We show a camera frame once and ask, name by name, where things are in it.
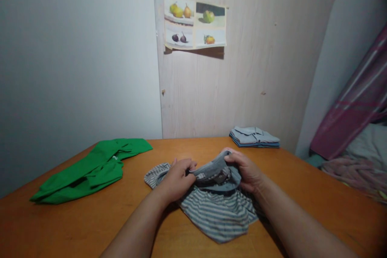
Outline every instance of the pear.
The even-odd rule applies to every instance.
[[[185,3],[184,17],[191,18],[191,9],[188,7],[187,3]]]
[[[203,19],[205,22],[207,23],[211,23],[214,21],[215,19],[215,15],[212,11],[208,11],[206,10],[204,13],[203,13]]]
[[[183,9],[181,9],[180,7],[176,7],[172,13],[173,13],[173,16],[175,16],[177,18],[183,17]]]
[[[173,11],[177,8],[177,4],[176,3],[173,3],[170,7],[169,7],[169,11],[173,14]]]

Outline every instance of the fabric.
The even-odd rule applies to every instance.
[[[348,157],[336,158],[323,163],[321,170],[367,196],[387,203],[380,194],[387,193],[387,173],[375,169],[371,161],[352,160]]]
[[[217,165],[215,167],[219,169],[215,176],[223,176],[220,171],[224,170],[224,167]],[[168,163],[154,167],[145,175],[145,182],[152,189],[155,188],[160,184],[169,168],[170,164]],[[229,172],[233,175],[234,171],[230,169]],[[205,173],[206,177],[211,176],[211,172],[206,169],[200,171],[199,168],[194,171],[198,177],[197,181],[177,201],[182,211],[200,231],[217,243],[229,242],[246,234],[249,224],[258,220],[257,213],[262,213],[258,203],[249,193],[240,188],[231,191],[221,191],[219,188],[217,191],[206,189],[206,183],[210,180],[207,180],[206,177],[201,178],[200,174],[202,173]],[[231,179],[231,176],[223,180],[220,178],[218,179],[219,185],[224,185]]]
[[[387,172],[387,127],[369,124],[346,148],[351,159],[372,161],[376,169]]]
[[[236,189],[241,183],[242,177],[236,166],[227,165],[225,162],[225,156],[230,154],[230,151],[223,151],[213,161],[195,171],[190,171],[196,176],[196,186],[212,191]]]
[[[325,116],[310,148],[325,159],[333,159],[369,123],[384,116],[387,116],[387,25]]]
[[[258,127],[235,126],[229,135],[238,147],[279,148],[279,138]]]
[[[99,142],[77,163],[51,176],[30,201],[61,204],[93,194],[122,178],[122,160],[151,150],[144,139]]]

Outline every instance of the pink fabric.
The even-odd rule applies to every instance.
[[[378,191],[387,194],[387,173],[376,172],[369,160],[352,160],[348,157],[333,159],[323,163],[321,170],[356,188],[366,195],[386,203]]]
[[[320,124],[310,145],[325,159],[339,156],[371,122],[387,115],[387,25]]]

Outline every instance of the orange table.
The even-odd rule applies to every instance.
[[[28,199],[55,174],[87,155],[88,148],[0,200],[2,257],[97,257],[140,201],[151,191],[144,175],[175,157],[201,166],[229,146],[229,137],[149,141],[153,150],[124,161],[121,180],[100,192],[61,205]],[[360,256],[382,255],[387,211],[283,149],[239,149],[328,230]],[[169,208],[155,240],[153,257],[277,257],[280,248],[258,221],[249,233],[218,245],[175,207]]]

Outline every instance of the fruit poster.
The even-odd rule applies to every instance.
[[[226,10],[192,0],[164,0],[165,46],[179,50],[226,46]]]

